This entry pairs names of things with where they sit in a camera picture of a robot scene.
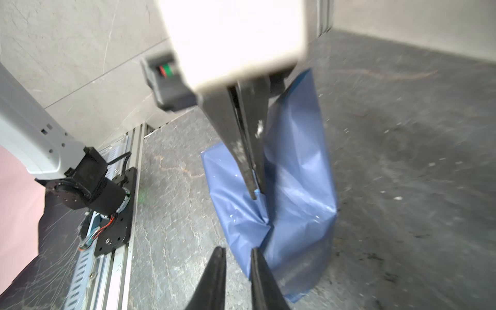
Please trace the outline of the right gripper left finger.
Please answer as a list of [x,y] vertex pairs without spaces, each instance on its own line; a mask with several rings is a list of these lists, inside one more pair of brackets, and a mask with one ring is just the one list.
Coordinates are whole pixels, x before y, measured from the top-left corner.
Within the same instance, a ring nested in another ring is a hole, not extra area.
[[224,310],[226,298],[226,249],[216,247],[186,310]]

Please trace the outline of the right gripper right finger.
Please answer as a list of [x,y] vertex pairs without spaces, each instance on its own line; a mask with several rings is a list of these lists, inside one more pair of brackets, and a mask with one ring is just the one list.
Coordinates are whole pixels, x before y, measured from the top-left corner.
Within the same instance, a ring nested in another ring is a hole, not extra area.
[[250,281],[253,310],[290,310],[259,248],[251,250]]

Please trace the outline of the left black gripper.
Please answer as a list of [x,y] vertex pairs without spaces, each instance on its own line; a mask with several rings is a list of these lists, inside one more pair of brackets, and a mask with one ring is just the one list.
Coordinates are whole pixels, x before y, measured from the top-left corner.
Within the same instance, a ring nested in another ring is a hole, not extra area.
[[[152,54],[141,60],[143,75],[156,105],[165,112],[179,112],[197,104],[195,94],[184,84],[171,52]],[[270,80],[259,77],[236,85],[240,117],[228,89],[199,96],[199,107],[228,148],[240,170],[249,196],[266,192],[264,129],[269,107]]]

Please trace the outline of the light blue wrapping paper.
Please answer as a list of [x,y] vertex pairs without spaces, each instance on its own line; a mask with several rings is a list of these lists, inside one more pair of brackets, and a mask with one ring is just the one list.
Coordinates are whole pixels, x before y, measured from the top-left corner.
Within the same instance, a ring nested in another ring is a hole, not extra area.
[[264,130],[267,189],[249,196],[228,148],[202,153],[209,194],[244,275],[259,248],[282,294],[297,302],[331,259],[337,221],[324,126],[311,70],[300,73],[269,109]]

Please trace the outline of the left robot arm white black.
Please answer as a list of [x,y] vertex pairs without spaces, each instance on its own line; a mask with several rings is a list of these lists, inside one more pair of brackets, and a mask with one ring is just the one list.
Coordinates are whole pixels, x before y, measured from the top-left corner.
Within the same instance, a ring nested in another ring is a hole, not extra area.
[[[265,191],[263,127],[272,87],[268,73],[195,94],[172,54],[144,58],[142,70],[161,110],[199,106],[234,157],[250,197]],[[1,69],[1,145],[37,182],[66,198],[71,209],[89,207],[110,216],[127,206],[124,191],[105,177],[108,164],[98,151],[74,139],[6,68]]]

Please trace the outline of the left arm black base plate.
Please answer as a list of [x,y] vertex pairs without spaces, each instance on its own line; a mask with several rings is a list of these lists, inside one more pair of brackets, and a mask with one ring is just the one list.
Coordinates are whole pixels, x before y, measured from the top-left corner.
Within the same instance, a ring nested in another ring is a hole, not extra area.
[[128,244],[132,229],[138,170],[132,167],[113,180],[105,179],[105,187],[96,201],[90,204],[104,219],[99,229],[81,241],[79,250],[92,246],[94,256],[105,255]]

